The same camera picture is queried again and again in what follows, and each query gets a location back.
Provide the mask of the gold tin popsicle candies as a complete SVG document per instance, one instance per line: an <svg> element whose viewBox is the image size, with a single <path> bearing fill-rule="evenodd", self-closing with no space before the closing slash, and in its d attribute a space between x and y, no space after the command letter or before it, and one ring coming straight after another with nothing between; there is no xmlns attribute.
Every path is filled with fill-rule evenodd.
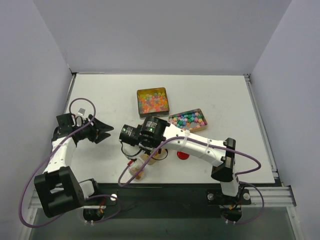
<svg viewBox="0 0 320 240"><path fill-rule="evenodd" d="M158 161L162 161L164 160L168 154L169 151L165 148L161 148L157 151L150 151L150 152L145 152L141 155L141 159L143 162L146 162L148 160L148 158L150 157L150 154L152 154L154 152L153 157L148 161L148 165L153 165L154 163L158 162Z"/></svg>

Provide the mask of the gold tin neon star candies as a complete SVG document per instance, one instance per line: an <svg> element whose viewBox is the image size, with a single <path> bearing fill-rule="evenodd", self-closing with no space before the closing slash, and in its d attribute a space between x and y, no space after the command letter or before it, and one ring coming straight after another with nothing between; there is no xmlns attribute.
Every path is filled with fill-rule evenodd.
<svg viewBox="0 0 320 240"><path fill-rule="evenodd" d="M136 91L138 114L141 119L148 116L168 116L170 112L167 91L164 87L139 89Z"/></svg>

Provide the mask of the gold tin pastel star candies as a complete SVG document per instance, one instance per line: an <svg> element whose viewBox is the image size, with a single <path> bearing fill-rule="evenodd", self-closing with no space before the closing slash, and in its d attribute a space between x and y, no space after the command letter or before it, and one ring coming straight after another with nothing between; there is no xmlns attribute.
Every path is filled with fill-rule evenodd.
<svg viewBox="0 0 320 240"><path fill-rule="evenodd" d="M200 108L172 114L168 117L168 122L192 133L203 131L208 126L208 122Z"/></svg>

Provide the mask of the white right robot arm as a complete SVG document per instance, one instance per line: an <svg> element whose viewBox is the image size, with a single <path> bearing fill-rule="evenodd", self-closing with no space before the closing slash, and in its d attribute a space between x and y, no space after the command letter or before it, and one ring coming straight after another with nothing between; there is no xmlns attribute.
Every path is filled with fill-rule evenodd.
<svg viewBox="0 0 320 240"><path fill-rule="evenodd" d="M148 154L165 148L204 160L212 166L211 178L220 183L223 201L233 204L240 197L234 170L236 141L232 138L213 140L149 116L137 127L123 125L119 141Z"/></svg>

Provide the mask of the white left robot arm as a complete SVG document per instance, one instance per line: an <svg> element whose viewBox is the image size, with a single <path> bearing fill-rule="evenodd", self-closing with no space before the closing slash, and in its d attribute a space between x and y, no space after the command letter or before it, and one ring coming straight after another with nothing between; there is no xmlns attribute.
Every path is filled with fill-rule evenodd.
<svg viewBox="0 0 320 240"><path fill-rule="evenodd" d="M43 173L35 176L34 186L42 209L48 218L60 216L84 206L95 206L102 193L93 179L79 182L70 164L79 141L98 144L110 137L114 128L95 119L93 115L65 113L57 116L58 126L52 136L52 156Z"/></svg>

